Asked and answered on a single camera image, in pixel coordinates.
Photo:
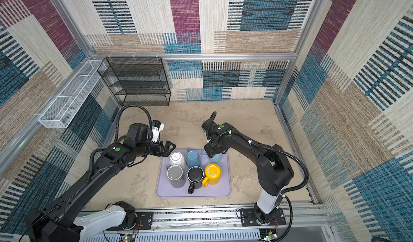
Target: mug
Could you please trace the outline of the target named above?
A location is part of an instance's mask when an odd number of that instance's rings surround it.
[[[190,182],[188,188],[189,194],[192,194],[195,189],[202,187],[202,180],[204,177],[204,170],[201,167],[194,166],[188,170],[188,180]]]
[[[215,154],[212,158],[208,157],[208,160],[209,160],[210,163],[218,164],[218,162],[221,161],[222,156],[223,156],[222,153],[218,153],[218,154]]]
[[[168,168],[166,176],[174,188],[181,188],[185,185],[185,177],[183,175],[183,169],[180,165],[172,165]]]
[[[221,168],[212,163],[205,168],[205,178],[202,181],[202,186],[205,188],[208,184],[216,185],[221,178]]]
[[[186,163],[181,152],[173,152],[169,157],[169,163],[172,165],[180,165],[182,169],[185,169]]]
[[[188,156],[186,157],[186,164],[189,168],[194,166],[201,166],[201,158],[196,151],[188,152]]]

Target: white mug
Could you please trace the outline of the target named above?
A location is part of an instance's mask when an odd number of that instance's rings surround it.
[[[186,163],[183,155],[181,152],[174,152],[172,155],[169,157],[169,163],[173,165],[179,165],[181,166],[182,169],[185,169]]]

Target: red wire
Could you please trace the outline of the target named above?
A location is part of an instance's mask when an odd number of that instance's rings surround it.
[[[139,230],[140,230],[140,220],[138,220],[139,222],[139,224],[136,226],[136,228],[133,230],[133,232],[132,232],[132,235],[135,233],[135,230],[137,229],[137,228],[139,228],[138,230],[137,230],[137,233],[136,234],[138,234],[139,233]]]
[[[277,220],[274,216],[273,216],[273,218],[274,218],[274,221],[276,222],[276,232],[277,232],[277,235],[278,235],[278,222],[277,222]]]

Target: beige floor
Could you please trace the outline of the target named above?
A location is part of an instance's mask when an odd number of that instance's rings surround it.
[[[169,140],[177,148],[202,148],[206,143],[201,124],[217,111],[215,121],[228,122],[245,135],[268,145],[279,144],[291,152],[270,100],[242,100],[216,102],[177,102],[169,106],[148,106],[152,120],[165,124],[161,132],[163,141]],[[124,111],[119,136],[125,135],[129,125],[147,123],[145,113],[136,108]],[[229,150],[231,194],[227,197],[210,198],[160,198],[156,187],[161,159],[148,156],[141,165],[125,168],[113,177],[88,203],[88,210],[101,210],[108,203],[126,201],[136,208],[196,206],[214,204],[255,203],[261,186],[257,180],[255,165],[234,149]],[[289,186],[302,181],[295,162],[290,161],[295,176]],[[291,200],[310,200],[307,189],[288,193]]]

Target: yellow mug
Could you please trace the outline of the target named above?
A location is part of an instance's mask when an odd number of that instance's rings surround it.
[[[221,177],[221,168],[214,163],[209,164],[205,168],[205,178],[202,181],[202,186],[205,188],[208,184],[216,185],[218,184]]]

